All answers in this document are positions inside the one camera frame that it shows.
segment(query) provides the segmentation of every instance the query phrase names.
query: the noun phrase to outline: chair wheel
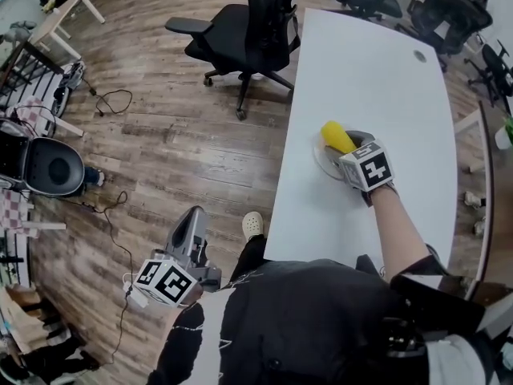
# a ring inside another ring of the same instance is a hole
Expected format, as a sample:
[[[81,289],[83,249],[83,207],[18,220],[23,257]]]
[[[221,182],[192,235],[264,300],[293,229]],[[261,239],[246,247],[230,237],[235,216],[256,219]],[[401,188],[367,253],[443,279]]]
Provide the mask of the chair wheel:
[[[244,111],[242,109],[236,110],[235,114],[236,114],[237,118],[239,119],[239,121],[244,121],[247,118],[246,111]]]

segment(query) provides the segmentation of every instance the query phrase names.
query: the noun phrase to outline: green plant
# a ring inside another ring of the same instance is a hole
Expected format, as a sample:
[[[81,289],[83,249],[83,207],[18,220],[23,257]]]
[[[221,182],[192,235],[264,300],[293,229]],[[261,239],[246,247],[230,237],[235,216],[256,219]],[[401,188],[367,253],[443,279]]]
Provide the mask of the green plant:
[[[504,129],[506,130],[507,136],[513,144],[513,118],[507,117],[504,120]]]

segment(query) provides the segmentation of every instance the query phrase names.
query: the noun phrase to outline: black and white marker cube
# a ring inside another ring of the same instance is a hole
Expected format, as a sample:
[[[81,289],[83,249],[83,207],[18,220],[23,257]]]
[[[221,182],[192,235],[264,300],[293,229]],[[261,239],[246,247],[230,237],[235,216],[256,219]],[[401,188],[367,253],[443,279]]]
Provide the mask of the black and white marker cube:
[[[196,283],[175,260],[146,260],[134,286],[157,302],[178,306]]]
[[[394,171],[389,161],[379,140],[371,141],[339,158],[339,164],[344,169],[345,182],[365,192],[394,179]]]

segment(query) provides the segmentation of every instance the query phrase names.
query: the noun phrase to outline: yellow object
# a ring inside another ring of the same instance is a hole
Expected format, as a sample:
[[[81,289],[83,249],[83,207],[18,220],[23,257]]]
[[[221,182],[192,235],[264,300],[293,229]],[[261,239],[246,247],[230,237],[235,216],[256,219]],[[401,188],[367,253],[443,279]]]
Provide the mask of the yellow object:
[[[344,154],[349,154],[357,149],[344,128],[336,121],[328,121],[324,124],[324,127],[321,128],[321,134],[329,146]]]

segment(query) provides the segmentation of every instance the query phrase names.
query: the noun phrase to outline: wooden floor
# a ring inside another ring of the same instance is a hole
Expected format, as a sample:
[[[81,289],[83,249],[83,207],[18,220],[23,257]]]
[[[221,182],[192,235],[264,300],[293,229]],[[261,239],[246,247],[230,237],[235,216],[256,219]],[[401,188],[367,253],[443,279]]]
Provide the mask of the wooden floor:
[[[228,3],[247,0],[92,0],[107,19],[99,25],[81,10],[64,25],[72,46],[87,64],[86,78],[98,92],[120,88],[133,93],[128,111],[102,118],[85,84],[74,92],[64,119],[82,128],[82,139],[63,138],[87,164],[101,168],[107,183],[86,200],[111,204],[123,190],[128,202],[110,212],[114,238],[133,254],[137,270],[164,243],[181,213],[193,205],[208,212],[208,254],[229,276],[244,241],[242,217],[258,210],[269,223],[289,120],[290,98],[283,87],[252,81],[245,101],[248,119],[234,114],[240,82],[236,75],[204,87],[208,64],[184,54],[189,37],[164,29],[171,16],[210,19]],[[338,8],[334,0],[296,0],[304,8]],[[59,51],[53,55],[63,61]],[[469,70],[453,58],[446,86],[454,121],[477,107],[478,95],[465,82]],[[283,75],[295,76],[297,54]],[[127,95],[109,97],[115,109]],[[458,141],[462,167],[479,158],[475,134]],[[483,191],[483,175],[460,175],[460,189]],[[419,190],[428,193],[430,190]],[[32,269],[41,290],[87,337],[92,353],[110,362],[119,337],[124,305],[121,277],[128,256],[112,244],[103,216],[83,208],[38,198],[41,215],[65,221],[66,232],[46,231],[31,247]],[[470,235],[479,213],[458,207],[451,269],[472,275],[481,241]],[[163,332],[167,309],[152,303],[130,306],[115,363],[84,375],[85,383],[145,383]]]

